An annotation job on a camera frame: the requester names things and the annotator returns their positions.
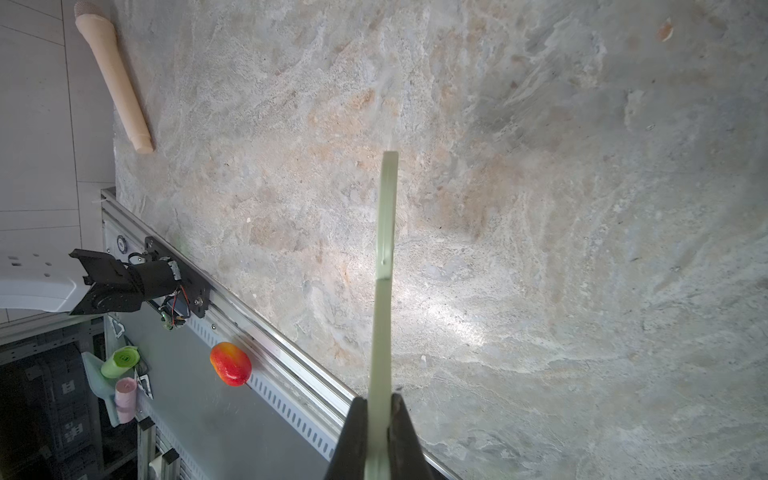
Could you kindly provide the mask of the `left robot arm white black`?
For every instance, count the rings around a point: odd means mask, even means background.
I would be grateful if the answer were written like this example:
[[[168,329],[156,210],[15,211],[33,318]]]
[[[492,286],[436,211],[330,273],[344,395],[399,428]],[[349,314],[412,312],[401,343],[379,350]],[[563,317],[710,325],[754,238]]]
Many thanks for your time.
[[[70,315],[134,312],[177,291],[181,274],[168,259],[131,264],[104,252],[1,250],[1,306]]]

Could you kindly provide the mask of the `green hand brush white bristles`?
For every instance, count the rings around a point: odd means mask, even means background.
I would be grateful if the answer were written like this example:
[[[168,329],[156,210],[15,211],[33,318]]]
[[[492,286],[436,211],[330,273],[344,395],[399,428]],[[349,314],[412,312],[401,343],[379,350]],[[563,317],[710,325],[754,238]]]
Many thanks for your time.
[[[366,479],[389,479],[391,415],[391,303],[399,154],[383,154],[377,214],[375,295],[368,388]]]

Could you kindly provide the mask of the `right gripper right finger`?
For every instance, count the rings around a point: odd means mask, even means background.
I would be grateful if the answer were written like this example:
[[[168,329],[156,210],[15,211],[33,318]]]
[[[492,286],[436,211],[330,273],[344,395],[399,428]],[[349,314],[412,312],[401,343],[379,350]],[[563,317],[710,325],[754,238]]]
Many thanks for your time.
[[[392,480],[433,480],[403,397],[391,396],[388,457]]]

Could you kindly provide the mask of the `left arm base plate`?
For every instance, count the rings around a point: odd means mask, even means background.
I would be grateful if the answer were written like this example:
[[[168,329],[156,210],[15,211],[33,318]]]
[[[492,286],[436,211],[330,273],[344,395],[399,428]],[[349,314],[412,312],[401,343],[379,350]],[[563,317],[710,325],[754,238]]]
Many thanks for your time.
[[[174,261],[179,276],[179,290],[185,297],[188,310],[198,318],[204,318],[210,306],[211,283],[181,253],[166,245],[159,238],[147,236],[144,239],[145,251],[153,260],[167,259]]]

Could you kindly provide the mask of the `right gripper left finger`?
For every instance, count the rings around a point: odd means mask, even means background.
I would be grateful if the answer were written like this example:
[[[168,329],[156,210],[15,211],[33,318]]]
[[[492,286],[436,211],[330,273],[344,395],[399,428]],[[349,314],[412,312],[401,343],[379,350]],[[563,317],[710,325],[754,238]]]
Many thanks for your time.
[[[350,405],[325,480],[363,480],[367,456],[368,401],[355,397]]]

